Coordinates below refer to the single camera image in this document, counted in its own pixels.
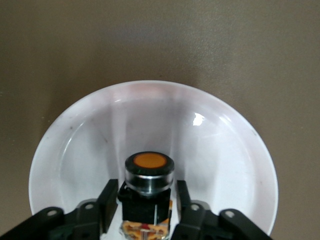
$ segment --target white plate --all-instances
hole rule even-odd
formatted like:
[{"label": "white plate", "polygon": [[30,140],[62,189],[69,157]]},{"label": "white plate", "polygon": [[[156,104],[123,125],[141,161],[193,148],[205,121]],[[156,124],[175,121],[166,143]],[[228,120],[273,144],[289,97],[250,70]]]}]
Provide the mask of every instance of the white plate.
[{"label": "white plate", "polygon": [[[242,211],[266,233],[278,207],[270,154],[255,129],[232,107],[196,88],[166,81],[109,86],[64,111],[43,136],[32,161],[32,213],[49,206],[71,212],[96,198],[109,179],[124,180],[124,162],[141,151],[175,161],[193,200],[211,210]],[[172,187],[172,199],[175,189]],[[172,226],[178,222],[174,203]],[[120,238],[118,207],[108,232]]]}]

